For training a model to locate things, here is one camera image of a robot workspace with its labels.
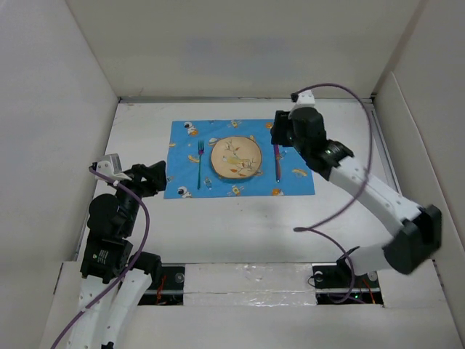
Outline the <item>iridescent knife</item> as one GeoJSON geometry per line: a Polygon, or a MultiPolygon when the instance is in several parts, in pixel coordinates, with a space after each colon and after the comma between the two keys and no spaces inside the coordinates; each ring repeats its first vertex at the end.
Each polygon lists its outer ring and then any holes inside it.
{"type": "Polygon", "coordinates": [[[280,149],[279,145],[273,145],[273,152],[275,157],[275,180],[276,182],[280,182],[281,179],[281,168],[280,168],[280,149]]]}

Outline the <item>beige bird-pattern plate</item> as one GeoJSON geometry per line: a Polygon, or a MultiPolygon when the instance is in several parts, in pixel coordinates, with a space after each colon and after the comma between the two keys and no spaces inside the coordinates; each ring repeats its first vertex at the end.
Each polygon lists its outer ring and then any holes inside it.
{"type": "Polygon", "coordinates": [[[227,180],[245,180],[257,175],[261,170],[262,150],[250,137],[225,137],[213,146],[210,164],[219,177],[227,180]]]}

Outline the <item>blue space-print cloth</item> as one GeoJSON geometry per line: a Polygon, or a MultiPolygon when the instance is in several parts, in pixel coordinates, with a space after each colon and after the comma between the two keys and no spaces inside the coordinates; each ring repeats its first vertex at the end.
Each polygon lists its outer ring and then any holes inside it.
{"type": "Polygon", "coordinates": [[[275,180],[275,157],[271,144],[270,119],[174,121],[167,158],[166,199],[224,198],[241,196],[312,196],[312,172],[293,148],[280,149],[280,182],[275,180]],[[211,168],[210,155],[215,143],[225,137],[254,139],[262,150],[259,173],[245,180],[227,180],[211,168]],[[198,141],[204,141],[201,189],[197,189],[198,141]]]}

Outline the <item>iridescent fork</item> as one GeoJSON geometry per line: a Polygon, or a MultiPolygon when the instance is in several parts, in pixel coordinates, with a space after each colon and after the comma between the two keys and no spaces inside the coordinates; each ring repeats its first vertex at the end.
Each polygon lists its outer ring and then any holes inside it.
{"type": "Polygon", "coordinates": [[[199,140],[198,141],[198,176],[197,176],[197,189],[201,189],[201,164],[202,164],[202,158],[204,154],[204,141],[199,140]]]}

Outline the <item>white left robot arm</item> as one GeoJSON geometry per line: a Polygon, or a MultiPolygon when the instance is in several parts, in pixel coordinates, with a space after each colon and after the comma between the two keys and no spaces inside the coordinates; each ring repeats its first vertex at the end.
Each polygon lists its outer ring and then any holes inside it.
{"type": "Polygon", "coordinates": [[[162,280],[160,256],[145,252],[150,213],[144,198],[165,191],[166,162],[124,171],[116,154],[89,171],[114,189],[89,205],[78,312],[52,343],[67,348],[117,348],[143,294],[162,280]]]}

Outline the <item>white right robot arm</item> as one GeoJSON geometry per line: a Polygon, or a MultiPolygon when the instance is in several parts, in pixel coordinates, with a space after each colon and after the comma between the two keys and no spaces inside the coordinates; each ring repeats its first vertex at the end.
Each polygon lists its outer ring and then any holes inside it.
{"type": "Polygon", "coordinates": [[[393,269],[410,275],[442,245],[442,212],[397,193],[339,141],[326,137],[323,116],[313,107],[276,111],[270,131],[274,145],[292,147],[305,164],[368,209],[391,234],[382,244],[357,247],[336,268],[340,284],[353,286],[363,274],[393,269]]]}

